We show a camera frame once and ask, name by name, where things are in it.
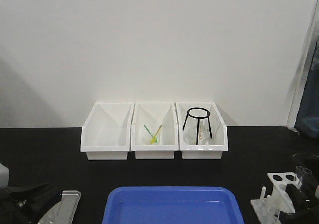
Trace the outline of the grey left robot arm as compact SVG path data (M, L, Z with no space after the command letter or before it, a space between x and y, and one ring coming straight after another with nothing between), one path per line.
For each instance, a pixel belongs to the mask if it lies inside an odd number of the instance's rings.
M36 224L62 199L62 190L43 183L28 187L10 187L9 169L0 165L0 222Z

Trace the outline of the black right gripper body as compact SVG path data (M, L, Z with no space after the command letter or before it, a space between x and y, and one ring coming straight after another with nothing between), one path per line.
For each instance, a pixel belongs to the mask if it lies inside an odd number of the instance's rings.
M292 201L294 212L280 211L282 224L318 224L319 223L319 182L310 178L298 189L294 184L286 185L286 193Z

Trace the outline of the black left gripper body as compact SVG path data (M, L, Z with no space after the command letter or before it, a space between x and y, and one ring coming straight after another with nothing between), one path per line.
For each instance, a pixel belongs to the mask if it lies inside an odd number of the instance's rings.
M6 187L0 190L2 224L36 224L62 199L62 189L43 183L28 187Z

